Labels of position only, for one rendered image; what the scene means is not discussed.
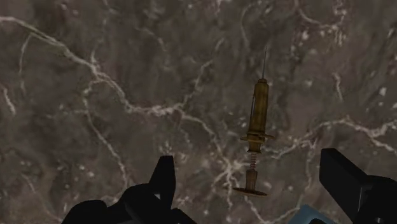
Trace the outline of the light blue object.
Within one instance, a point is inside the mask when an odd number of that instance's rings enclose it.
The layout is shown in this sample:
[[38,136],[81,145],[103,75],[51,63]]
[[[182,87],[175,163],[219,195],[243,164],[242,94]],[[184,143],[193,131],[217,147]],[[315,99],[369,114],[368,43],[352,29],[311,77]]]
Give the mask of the light blue object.
[[303,205],[287,224],[336,224],[309,205]]

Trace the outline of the brass yellow syringe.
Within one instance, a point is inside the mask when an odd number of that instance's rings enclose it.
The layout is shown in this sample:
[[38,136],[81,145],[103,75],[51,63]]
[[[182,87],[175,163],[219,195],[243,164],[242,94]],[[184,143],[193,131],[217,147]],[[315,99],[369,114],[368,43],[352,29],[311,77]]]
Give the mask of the brass yellow syringe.
[[250,154],[249,168],[246,170],[246,184],[244,188],[234,187],[233,190],[248,196],[265,197],[266,193],[256,189],[258,172],[256,170],[257,156],[261,153],[261,146],[267,139],[274,139],[265,131],[268,111],[268,92],[269,85],[265,79],[265,65],[267,59],[267,47],[263,57],[261,77],[254,85],[251,112],[249,117],[249,127],[245,136],[240,140],[247,141],[249,144],[247,152]]

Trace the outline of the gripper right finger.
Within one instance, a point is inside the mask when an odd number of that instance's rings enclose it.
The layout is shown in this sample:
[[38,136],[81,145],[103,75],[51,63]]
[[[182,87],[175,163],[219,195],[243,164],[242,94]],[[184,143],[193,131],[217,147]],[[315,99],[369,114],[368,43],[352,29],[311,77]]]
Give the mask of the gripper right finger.
[[321,150],[319,180],[352,224],[397,224],[397,181],[366,174],[335,148]]

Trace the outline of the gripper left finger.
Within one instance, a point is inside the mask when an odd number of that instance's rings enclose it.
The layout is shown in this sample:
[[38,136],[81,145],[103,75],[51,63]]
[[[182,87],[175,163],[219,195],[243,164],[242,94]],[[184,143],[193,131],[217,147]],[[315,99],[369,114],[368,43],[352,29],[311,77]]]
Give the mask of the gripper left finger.
[[171,208],[176,190],[172,156],[159,158],[148,183],[131,186],[112,206],[87,200],[71,208],[61,224],[197,224]]

